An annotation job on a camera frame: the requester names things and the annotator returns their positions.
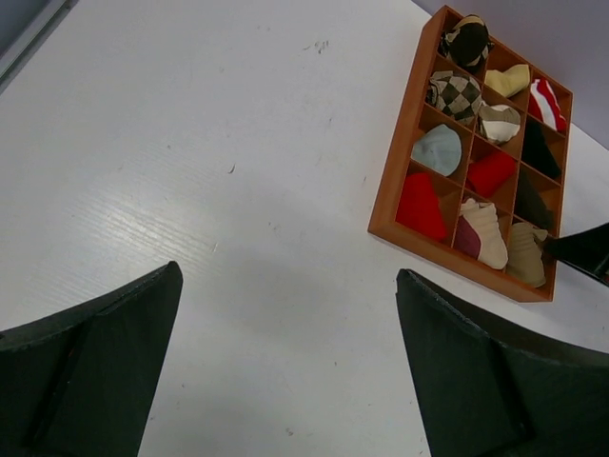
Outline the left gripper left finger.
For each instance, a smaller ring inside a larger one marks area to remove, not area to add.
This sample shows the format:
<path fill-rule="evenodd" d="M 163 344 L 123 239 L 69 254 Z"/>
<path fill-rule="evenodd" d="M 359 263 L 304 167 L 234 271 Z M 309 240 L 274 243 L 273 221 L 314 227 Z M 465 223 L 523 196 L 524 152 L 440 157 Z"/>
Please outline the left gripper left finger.
<path fill-rule="evenodd" d="M 174 261 L 1 333 L 4 456 L 135 456 L 175 323 Z"/>

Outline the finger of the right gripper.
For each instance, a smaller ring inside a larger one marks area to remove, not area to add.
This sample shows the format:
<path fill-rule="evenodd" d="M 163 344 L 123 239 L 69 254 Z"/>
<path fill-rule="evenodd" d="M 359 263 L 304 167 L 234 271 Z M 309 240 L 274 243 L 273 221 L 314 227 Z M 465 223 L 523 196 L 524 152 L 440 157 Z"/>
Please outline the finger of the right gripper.
<path fill-rule="evenodd" d="M 543 250 L 559 262 L 608 285 L 608 229 L 607 223 L 545 242 Z"/>

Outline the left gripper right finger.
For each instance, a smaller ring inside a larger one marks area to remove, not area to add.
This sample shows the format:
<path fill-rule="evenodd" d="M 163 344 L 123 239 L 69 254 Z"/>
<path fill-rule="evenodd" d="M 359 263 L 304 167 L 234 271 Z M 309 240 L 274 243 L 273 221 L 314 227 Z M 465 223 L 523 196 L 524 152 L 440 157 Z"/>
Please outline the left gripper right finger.
<path fill-rule="evenodd" d="M 412 269 L 397 310 L 434 456 L 605 456 L 608 356 L 524 328 Z"/>

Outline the beige maroon striped sock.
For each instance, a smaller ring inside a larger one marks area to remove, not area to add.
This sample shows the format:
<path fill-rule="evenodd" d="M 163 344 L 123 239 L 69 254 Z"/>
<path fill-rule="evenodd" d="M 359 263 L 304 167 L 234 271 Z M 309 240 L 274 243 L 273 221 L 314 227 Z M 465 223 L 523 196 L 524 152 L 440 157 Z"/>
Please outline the beige maroon striped sock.
<path fill-rule="evenodd" d="M 508 251 L 501 236 L 494 204 L 468 198 L 461 204 L 454 248 L 488 267 L 501 270 L 508 262 Z"/>

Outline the red sock with white pattern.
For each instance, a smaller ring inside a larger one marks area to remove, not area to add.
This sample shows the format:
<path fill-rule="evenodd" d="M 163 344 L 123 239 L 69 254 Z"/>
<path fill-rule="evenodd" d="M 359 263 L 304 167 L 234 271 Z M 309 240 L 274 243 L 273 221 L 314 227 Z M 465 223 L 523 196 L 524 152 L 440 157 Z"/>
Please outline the red sock with white pattern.
<path fill-rule="evenodd" d="M 435 241 L 441 242 L 446 238 L 446 224 L 430 175 L 417 172 L 406 176 L 396 221 Z"/>

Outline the dark brown black rolled sock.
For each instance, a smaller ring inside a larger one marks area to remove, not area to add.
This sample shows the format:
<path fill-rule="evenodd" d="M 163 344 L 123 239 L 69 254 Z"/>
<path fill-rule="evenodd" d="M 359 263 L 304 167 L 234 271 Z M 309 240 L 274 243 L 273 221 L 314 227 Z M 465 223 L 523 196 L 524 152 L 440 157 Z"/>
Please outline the dark brown black rolled sock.
<path fill-rule="evenodd" d="M 521 171 L 515 200 L 515 213 L 540 229 L 551 230 L 554 214 L 546 206 L 525 171 Z"/>

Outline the orange wooden compartment tray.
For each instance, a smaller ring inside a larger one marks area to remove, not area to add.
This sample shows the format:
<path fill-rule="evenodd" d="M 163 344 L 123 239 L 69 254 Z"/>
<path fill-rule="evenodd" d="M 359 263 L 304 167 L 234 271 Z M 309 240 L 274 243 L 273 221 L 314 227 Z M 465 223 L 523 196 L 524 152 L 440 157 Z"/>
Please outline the orange wooden compartment tray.
<path fill-rule="evenodd" d="M 501 270 L 492 269 L 456 250 L 454 239 L 461 204 L 468 198 L 473 198 L 479 202 L 495 205 L 501 236 L 508 248 L 512 226 L 518 222 L 529 223 L 515 213 L 515 200 L 521 171 L 526 172 L 542 200 L 554 214 L 554 226 L 551 230 L 547 230 L 546 241 L 558 236 L 566 177 L 568 123 L 572 108 L 572 95 L 569 90 L 497 41 L 490 33 L 494 48 L 489 53 L 484 66 L 476 73 L 464 70 L 440 55 L 438 48 L 442 33 L 451 30 L 465 16 L 467 15 L 462 15 L 445 6 L 440 8 L 422 29 L 368 229 L 371 234 L 386 242 L 404 248 L 435 265 L 457 273 L 514 301 L 521 303 L 550 302 L 555 294 L 557 264 L 548 254 L 542 251 L 546 282 L 540 288 L 533 288 L 508 275 L 506 267 Z M 484 84 L 484 76 L 488 70 L 505 71 L 517 64 L 529 66 L 531 81 L 526 89 L 510 98 L 505 98 Z M 509 142 L 495 145 L 477 133 L 478 115 L 469 126 L 464 126 L 428 105 L 425 102 L 428 81 L 432 73 L 438 70 L 460 71 L 475 78 L 481 87 L 483 102 L 488 105 L 507 105 L 520 113 L 520 132 Z M 560 110 L 567 122 L 565 133 L 550 129 L 529 113 L 530 86 L 536 78 L 545 78 L 556 94 Z M 528 121 L 540 124 L 548 148 L 561 168 L 561 176 L 558 181 L 550 179 L 522 161 L 524 131 Z M 461 137 L 462 142 L 460 165 L 448 177 L 411 159 L 414 143 L 440 124 L 445 124 L 453 129 Z M 466 176 L 471 163 L 479 161 L 495 151 L 501 151 L 511 156 L 516 162 L 516 170 L 495 193 L 486 198 L 466 186 Z M 447 236 L 441 242 L 430 239 L 396 221 L 404 180 L 407 175 L 417 172 L 424 172 L 431 176 L 433 189 L 439 198 L 442 219 L 447 228 Z"/>

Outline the red white striped rolled sock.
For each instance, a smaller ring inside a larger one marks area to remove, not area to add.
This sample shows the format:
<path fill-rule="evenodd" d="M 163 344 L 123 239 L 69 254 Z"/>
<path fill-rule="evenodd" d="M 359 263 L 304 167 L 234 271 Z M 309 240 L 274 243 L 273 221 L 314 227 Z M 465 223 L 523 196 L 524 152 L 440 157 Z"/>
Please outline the red white striped rolled sock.
<path fill-rule="evenodd" d="M 528 111 L 550 129 L 559 133 L 566 132 L 566 119 L 562 115 L 556 94 L 545 78 L 536 78 L 531 83 Z"/>

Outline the beige brown striped rolled sock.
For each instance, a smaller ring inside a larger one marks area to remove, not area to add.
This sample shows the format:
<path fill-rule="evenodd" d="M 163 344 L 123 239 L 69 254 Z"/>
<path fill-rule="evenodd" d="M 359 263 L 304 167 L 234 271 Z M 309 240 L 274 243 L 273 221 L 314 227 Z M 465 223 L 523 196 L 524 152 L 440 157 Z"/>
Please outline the beige brown striped rolled sock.
<path fill-rule="evenodd" d="M 507 105 L 482 103 L 478 111 L 477 133 L 495 145 L 512 140 L 521 130 L 520 113 Z"/>

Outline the light blue rolled sock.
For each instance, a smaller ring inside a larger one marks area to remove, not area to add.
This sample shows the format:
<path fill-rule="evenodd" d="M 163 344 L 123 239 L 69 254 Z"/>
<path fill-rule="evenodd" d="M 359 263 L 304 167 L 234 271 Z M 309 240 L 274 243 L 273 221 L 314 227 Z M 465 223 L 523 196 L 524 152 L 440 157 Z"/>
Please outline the light blue rolled sock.
<path fill-rule="evenodd" d="M 461 137 L 447 125 L 440 124 L 414 143 L 411 159 L 448 177 L 462 159 Z"/>

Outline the yellow rolled sock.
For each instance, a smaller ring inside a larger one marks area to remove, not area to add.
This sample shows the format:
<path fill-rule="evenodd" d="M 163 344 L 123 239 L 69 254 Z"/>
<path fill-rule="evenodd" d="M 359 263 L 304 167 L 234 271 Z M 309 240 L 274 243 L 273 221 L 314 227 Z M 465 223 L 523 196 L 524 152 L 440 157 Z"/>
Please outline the yellow rolled sock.
<path fill-rule="evenodd" d="M 484 84 L 505 98 L 526 89 L 530 81 L 530 69 L 526 64 L 517 64 L 505 71 L 488 70 L 484 76 Z"/>

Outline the checkered rolled sock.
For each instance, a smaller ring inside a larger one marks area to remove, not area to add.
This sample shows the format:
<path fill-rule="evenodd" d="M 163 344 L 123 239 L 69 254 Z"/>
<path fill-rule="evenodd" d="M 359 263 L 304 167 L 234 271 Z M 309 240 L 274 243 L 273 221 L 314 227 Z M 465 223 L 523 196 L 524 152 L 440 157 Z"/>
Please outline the checkered rolled sock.
<path fill-rule="evenodd" d="M 460 71 L 438 70 L 429 78 L 425 102 L 456 122 L 469 126 L 478 115 L 483 100 L 475 78 Z"/>

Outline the aluminium front rail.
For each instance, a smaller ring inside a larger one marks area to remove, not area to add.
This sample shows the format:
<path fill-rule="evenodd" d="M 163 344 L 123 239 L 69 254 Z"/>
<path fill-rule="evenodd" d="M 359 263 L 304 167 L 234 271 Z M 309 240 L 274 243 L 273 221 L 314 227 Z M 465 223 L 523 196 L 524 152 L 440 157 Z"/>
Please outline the aluminium front rail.
<path fill-rule="evenodd" d="M 1 0 L 1 92 L 76 4 L 73 0 Z"/>

